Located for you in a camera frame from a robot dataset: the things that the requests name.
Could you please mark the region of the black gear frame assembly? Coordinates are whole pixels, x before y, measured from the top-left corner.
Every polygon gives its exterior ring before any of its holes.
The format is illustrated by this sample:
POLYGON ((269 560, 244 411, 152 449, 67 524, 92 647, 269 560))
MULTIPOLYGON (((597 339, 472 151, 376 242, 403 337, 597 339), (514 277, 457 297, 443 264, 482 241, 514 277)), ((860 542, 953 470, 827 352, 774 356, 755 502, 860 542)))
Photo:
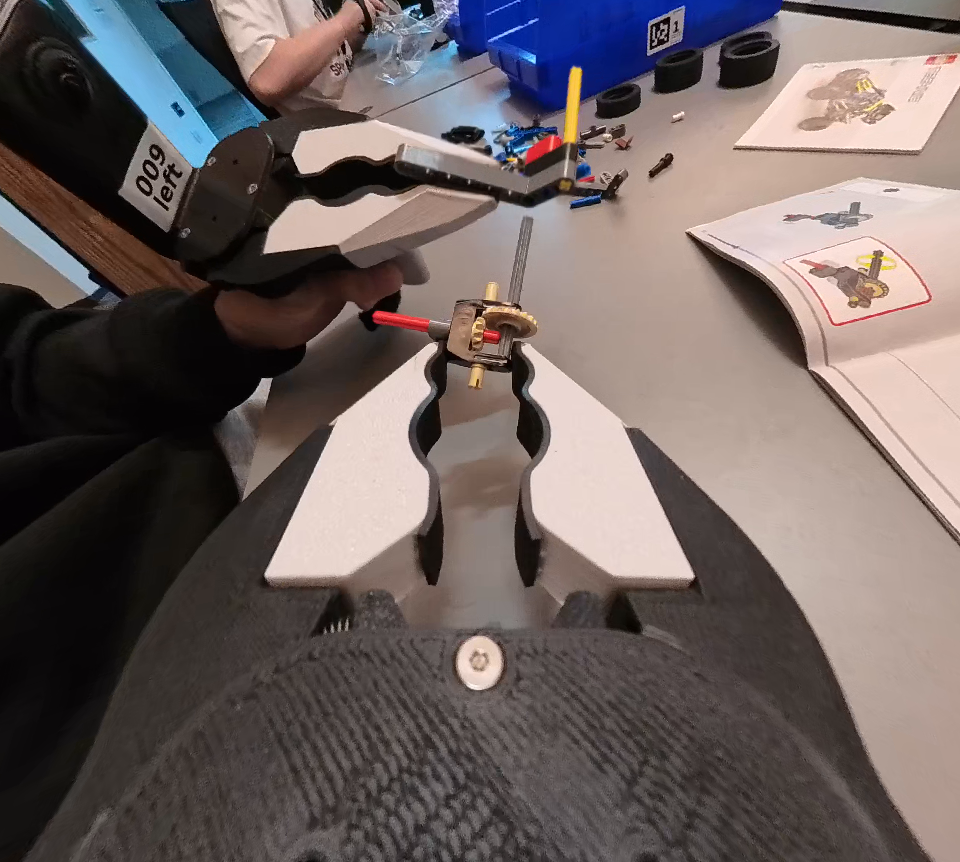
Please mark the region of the black gear frame assembly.
POLYGON ((488 372, 510 370, 515 345, 533 337, 539 329, 537 319, 522 306, 534 223, 531 215, 522 218, 505 298, 500 297, 499 284, 491 281, 482 297, 458 301, 447 320, 375 309, 365 315, 366 321, 375 328, 401 328, 427 335, 443 346, 448 360, 469 369, 468 386, 481 389, 488 372))

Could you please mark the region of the wooden post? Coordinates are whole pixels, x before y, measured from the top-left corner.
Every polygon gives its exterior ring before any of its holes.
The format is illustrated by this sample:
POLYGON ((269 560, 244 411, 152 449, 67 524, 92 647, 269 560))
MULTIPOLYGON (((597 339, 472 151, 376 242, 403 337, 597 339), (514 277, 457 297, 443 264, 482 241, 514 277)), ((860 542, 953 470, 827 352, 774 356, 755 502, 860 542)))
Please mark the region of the wooden post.
POLYGON ((207 287, 174 261, 139 243, 6 144, 1 145, 1 191, 88 269, 95 281, 117 296, 162 288, 196 292, 207 287))

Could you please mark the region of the closed instruction booklet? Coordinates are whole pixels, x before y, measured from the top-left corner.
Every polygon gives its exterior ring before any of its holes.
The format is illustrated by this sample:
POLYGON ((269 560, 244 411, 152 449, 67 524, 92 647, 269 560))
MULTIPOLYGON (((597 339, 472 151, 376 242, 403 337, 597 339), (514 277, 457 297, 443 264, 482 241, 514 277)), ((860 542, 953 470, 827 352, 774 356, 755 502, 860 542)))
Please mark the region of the closed instruction booklet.
POLYGON ((917 155, 958 89, 956 52, 807 64, 735 148, 917 155))

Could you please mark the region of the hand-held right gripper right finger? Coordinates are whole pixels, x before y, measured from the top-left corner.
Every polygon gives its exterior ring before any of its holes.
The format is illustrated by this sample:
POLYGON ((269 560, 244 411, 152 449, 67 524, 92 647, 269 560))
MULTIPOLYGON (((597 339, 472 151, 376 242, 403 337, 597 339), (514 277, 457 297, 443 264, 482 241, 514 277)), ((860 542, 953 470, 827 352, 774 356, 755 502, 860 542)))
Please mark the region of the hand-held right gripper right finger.
POLYGON ((694 569, 627 425, 530 344, 512 368, 528 456, 513 544, 524 587, 558 604, 689 590, 694 569))

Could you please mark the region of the person's left forearm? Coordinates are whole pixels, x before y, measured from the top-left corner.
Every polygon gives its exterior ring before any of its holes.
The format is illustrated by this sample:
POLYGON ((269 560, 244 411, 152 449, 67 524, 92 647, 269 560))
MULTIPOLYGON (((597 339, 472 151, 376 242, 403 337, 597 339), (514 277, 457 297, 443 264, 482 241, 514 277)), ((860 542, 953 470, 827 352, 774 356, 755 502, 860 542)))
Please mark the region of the person's left forearm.
POLYGON ((152 290, 112 308, 54 308, 1 288, 2 451, 62 438, 151 437, 220 424, 306 345, 232 339, 219 292, 152 290))

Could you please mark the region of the clear plastic bags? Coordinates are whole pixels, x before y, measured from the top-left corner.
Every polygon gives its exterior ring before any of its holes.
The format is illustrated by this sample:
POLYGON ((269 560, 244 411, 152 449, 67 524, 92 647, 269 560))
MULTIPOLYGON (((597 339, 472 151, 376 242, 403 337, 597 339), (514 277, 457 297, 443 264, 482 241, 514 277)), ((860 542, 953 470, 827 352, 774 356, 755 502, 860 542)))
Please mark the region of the clear plastic bags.
POLYGON ((430 52, 466 17, 466 0, 414 0, 408 7, 385 0, 386 12, 373 26, 377 78, 389 86, 410 81, 423 68, 430 52))

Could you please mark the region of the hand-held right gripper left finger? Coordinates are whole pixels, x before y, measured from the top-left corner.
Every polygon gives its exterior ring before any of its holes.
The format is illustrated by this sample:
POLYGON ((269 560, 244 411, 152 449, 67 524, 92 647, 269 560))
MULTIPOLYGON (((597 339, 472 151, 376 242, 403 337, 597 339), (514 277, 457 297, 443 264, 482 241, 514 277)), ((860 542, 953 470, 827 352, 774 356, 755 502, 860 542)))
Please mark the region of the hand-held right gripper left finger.
POLYGON ((445 527, 438 472, 447 349, 423 347, 324 436, 265 571, 274 588, 384 591, 398 602, 440 580, 445 527))

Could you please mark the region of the pile of toy building pieces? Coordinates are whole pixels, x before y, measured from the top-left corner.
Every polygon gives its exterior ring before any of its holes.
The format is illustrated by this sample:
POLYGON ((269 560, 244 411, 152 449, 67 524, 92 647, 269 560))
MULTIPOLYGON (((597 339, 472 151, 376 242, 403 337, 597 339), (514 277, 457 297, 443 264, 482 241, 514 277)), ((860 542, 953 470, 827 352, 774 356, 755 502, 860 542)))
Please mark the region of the pile of toy building pieces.
MULTIPOLYGON (((441 139, 493 157, 505 172, 518 174, 523 178, 545 172, 547 168, 553 167, 549 160, 554 153, 559 152, 563 157, 567 151, 559 129, 542 125, 538 119, 530 126, 516 123, 503 126, 494 134, 493 141, 487 140, 485 130, 471 125, 455 126, 442 133, 441 139)), ((533 205, 556 195, 568 195, 573 198, 575 206, 591 206, 601 201, 617 199, 620 189, 630 177, 629 170, 622 169, 618 173, 603 171, 597 174, 586 161, 586 155, 589 150, 602 149, 607 144, 620 142, 632 142, 632 139, 626 136, 624 123, 613 126, 589 125, 579 134, 573 180, 548 182, 525 199, 533 205)))

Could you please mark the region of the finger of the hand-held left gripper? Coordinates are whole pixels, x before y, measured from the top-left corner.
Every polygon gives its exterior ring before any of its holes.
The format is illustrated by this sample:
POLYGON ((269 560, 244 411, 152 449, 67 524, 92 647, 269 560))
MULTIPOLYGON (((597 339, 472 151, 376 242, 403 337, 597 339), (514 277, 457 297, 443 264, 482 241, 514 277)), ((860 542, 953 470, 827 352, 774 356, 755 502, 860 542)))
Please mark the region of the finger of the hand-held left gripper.
POLYGON ((369 193, 342 206, 304 198, 270 226, 263 253, 318 250, 368 268, 457 232, 497 207, 490 196, 431 186, 390 196, 369 193))
POLYGON ((364 120, 302 131, 292 159, 298 174, 311 178, 347 162, 392 164, 403 145, 421 139, 416 132, 379 120, 364 120))

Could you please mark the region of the grey beam yellow axle assembly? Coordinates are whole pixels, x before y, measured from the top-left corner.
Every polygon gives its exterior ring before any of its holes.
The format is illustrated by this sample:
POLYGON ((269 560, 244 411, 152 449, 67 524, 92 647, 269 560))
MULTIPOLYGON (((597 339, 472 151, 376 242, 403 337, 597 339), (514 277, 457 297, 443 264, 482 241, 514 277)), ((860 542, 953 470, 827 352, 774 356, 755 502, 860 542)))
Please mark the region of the grey beam yellow axle assembly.
POLYGON ((561 134, 548 134, 530 146, 514 168, 497 160, 479 161, 438 149, 402 145, 393 167, 400 175, 424 184, 475 191, 498 201, 534 206, 558 195, 569 195, 572 206, 592 206, 604 200, 605 189, 578 176, 579 115, 583 71, 570 69, 561 134))

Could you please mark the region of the open instruction booklet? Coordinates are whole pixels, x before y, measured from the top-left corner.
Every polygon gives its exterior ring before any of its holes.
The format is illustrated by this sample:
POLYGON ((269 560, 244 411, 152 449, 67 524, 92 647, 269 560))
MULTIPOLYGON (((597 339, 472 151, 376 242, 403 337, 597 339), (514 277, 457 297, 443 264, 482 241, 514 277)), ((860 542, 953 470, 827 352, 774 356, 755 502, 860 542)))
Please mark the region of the open instruction booklet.
POLYGON ((807 367, 959 536, 959 192, 859 178, 687 230, 765 282, 807 367))

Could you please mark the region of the person's left hand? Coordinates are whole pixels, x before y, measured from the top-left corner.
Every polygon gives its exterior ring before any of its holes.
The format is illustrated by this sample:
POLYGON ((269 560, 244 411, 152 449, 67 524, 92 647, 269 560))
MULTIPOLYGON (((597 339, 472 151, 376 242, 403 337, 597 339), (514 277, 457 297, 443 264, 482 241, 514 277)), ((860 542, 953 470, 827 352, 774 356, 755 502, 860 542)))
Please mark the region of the person's left hand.
POLYGON ((214 311, 237 346, 258 351, 302 347, 325 330, 350 304, 366 311, 402 288, 395 263, 313 276, 290 293, 266 298, 243 290, 220 292, 214 311))

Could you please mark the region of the grey cloth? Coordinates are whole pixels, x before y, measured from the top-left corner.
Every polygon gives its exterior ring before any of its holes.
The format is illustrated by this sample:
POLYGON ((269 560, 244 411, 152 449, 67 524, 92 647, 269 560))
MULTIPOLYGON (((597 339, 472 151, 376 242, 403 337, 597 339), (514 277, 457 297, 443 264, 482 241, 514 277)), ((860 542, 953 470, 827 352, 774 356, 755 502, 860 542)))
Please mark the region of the grey cloth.
POLYGON ((261 380, 251 395, 230 410, 213 430, 222 454, 231 469, 240 498, 246 495, 258 446, 259 430, 271 387, 270 378, 261 380))

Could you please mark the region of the black office chair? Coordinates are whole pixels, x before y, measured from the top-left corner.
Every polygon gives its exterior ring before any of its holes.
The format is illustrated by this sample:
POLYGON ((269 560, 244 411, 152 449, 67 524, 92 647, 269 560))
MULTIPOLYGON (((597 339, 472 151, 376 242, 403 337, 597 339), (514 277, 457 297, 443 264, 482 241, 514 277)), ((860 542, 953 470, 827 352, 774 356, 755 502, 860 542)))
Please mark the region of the black office chair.
POLYGON ((162 14, 178 29, 189 45, 205 59, 264 119, 277 119, 281 114, 260 102, 247 85, 221 30, 210 0, 156 2, 162 14))

